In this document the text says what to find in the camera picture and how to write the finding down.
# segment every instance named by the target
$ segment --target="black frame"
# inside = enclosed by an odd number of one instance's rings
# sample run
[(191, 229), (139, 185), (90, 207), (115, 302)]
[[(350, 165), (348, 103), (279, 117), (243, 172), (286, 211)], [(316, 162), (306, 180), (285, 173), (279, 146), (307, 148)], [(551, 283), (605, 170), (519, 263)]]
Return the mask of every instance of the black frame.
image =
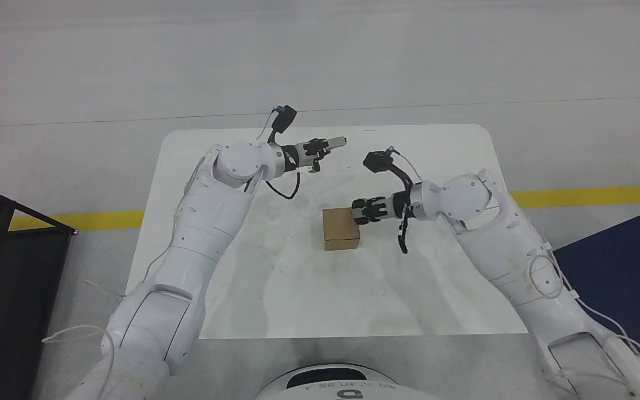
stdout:
[[(51, 225), (9, 231), (15, 211)], [(0, 195), (0, 393), (28, 400), (67, 258), (68, 225)]]

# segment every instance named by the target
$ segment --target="small brown box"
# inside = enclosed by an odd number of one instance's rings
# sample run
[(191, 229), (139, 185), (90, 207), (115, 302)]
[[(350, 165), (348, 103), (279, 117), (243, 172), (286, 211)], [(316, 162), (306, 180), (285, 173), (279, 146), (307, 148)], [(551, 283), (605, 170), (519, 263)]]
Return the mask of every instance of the small brown box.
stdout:
[(360, 229), (350, 208), (322, 210), (322, 224), (325, 251), (355, 249), (360, 244)]

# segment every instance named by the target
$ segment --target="yellow stripe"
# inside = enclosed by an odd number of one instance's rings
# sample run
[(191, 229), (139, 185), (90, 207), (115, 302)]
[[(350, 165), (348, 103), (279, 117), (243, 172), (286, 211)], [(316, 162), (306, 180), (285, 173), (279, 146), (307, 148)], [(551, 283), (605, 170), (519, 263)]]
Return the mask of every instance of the yellow stripe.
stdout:
[[(522, 208), (576, 207), (608, 204), (640, 204), (640, 186), (531, 190), (512, 192)], [(83, 214), (54, 214), (52, 218), (80, 231), (139, 229), (144, 210), (110, 211)], [(9, 230), (34, 229), (47, 226), (31, 217), (16, 216)]]
[(513, 192), (522, 208), (600, 206), (607, 204), (640, 203), (640, 186), (532, 190)]
[[(82, 214), (54, 214), (51, 218), (80, 231), (108, 231), (116, 229), (139, 229), (142, 226), (143, 210), (110, 211)], [(9, 230), (34, 229), (49, 226), (28, 216), (16, 216), (11, 220)]]

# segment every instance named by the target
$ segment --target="white table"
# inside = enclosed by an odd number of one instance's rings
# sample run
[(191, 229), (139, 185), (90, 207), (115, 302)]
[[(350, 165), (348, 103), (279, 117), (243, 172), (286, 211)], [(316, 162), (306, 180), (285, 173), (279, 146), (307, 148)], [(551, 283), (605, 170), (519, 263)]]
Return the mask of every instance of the white table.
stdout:
[[(193, 167), (213, 143), (253, 140), (259, 129), (190, 130), (168, 135), (156, 166), (129, 275), (131, 291), (165, 248), (173, 210)], [(443, 221), (412, 221), (398, 248), (397, 223), (361, 227), (356, 250), (323, 250), (322, 209), (401, 190), (373, 174), (365, 155), (393, 145), (435, 183), (489, 168), (502, 179), (491, 138), (477, 125), (291, 127), (279, 143), (346, 136), (346, 147), (302, 174), (286, 201), (262, 185), (245, 224), (217, 266), (200, 334), (213, 338), (300, 338), (526, 332), (515, 311), (471, 265)], [(288, 174), (273, 182), (289, 193)]]

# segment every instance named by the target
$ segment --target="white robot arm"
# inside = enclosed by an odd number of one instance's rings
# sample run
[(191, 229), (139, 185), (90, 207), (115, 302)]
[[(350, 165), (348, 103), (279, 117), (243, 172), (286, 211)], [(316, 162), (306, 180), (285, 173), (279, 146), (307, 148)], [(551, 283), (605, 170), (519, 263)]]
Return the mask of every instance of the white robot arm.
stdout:
[[(174, 215), (172, 242), (162, 264), (122, 301), (109, 319), (109, 357), (84, 377), (69, 400), (149, 400), (189, 355), (205, 317), (204, 296), (216, 264), (237, 235), (261, 180), (318, 161), (346, 144), (344, 137), (294, 146), (238, 141), (215, 145), (200, 160)], [(107, 336), (102, 353), (111, 351)]]
[[(635, 347), (631, 343), (631, 348), (627, 346), (619, 335), (585, 312), (577, 293), (565, 287), (568, 282), (549, 243), (490, 171), (462, 175), (442, 186), (430, 181), (413, 185), (408, 175), (393, 164), (394, 152), (391, 147), (384, 152), (369, 153), (364, 164), (373, 172), (395, 173), (405, 190), (389, 197), (355, 200), (352, 210), (357, 223), (384, 218), (402, 220), (398, 240), (406, 252), (404, 235), (409, 218), (420, 221), (444, 218), (472, 264), (507, 298), (524, 322), (537, 345), (549, 381), (576, 393), (581, 379), (598, 380), (604, 376), (604, 383), (621, 382), (623, 385), (617, 389), (623, 393), (626, 389), (625, 396), (640, 393), (640, 358)], [(482, 215), (493, 209), (497, 212), (490, 220), (484, 218), (479, 227), (469, 227), (470, 221), (483, 219)], [(603, 368), (589, 373), (568, 370), (555, 355), (585, 334), (600, 348), (598, 351), (605, 358)]]

